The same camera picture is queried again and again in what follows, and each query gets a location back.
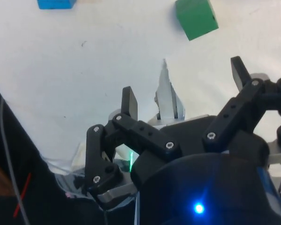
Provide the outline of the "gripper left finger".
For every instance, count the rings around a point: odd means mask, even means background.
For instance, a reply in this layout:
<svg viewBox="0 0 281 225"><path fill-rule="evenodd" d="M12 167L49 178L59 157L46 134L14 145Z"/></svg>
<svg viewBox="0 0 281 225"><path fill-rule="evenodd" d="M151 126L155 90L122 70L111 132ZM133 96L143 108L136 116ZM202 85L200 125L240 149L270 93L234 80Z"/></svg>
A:
<svg viewBox="0 0 281 225"><path fill-rule="evenodd" d="M137 100L127 86L122 90L120 112L105 126L97 124L87 130L85 188L92 195L103 194L121 182L122 173L113 158L115 148L122 144L139 155L149 151L163 162L182 155L174 138L137 118Z"/></svg>

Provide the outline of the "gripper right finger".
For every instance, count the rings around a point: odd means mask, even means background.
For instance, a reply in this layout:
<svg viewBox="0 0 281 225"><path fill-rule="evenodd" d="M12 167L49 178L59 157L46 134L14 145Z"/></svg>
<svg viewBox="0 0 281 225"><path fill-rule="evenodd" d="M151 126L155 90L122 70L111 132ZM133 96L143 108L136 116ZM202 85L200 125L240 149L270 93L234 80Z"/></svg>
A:
<svg viewBox="0 0 281 225"><path fill-rule="evenodd" d="M239 56L230 62L239 94L227 102L202 137L206 150L211 152L226 148L240 130L252 133L266 111L278 111L281 116L281 78L276 83L252 78ZM281 146L281 126L277 141Z"/></svg>

